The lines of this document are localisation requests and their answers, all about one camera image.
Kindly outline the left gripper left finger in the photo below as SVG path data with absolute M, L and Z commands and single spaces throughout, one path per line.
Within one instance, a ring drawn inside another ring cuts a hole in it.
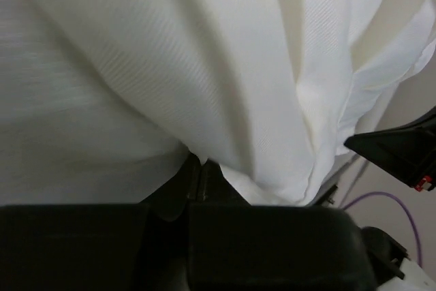
M 1 207 L 2 290 L 140 290 L 187 243 L 201 165 L 190 155 L 136 204 Z

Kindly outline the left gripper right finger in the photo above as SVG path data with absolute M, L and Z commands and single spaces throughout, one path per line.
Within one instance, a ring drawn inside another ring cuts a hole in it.
M 255 206 L 206 162 L 188 207 L 192 290 L 375 290 L 360 229 L 323 206 Z

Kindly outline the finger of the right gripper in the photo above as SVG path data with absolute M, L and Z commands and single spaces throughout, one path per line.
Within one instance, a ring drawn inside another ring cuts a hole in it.
M 435 189 L 435 109 L 400 127 L 355 134 L 344 146 L 421 192 Z

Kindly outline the white pleated skirt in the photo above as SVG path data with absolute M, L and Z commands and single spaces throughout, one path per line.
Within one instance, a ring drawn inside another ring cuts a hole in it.
M 1 203 L 139 202 L 186 157 L 305 205 L 435 51 L 435 0 L 1 0 Z

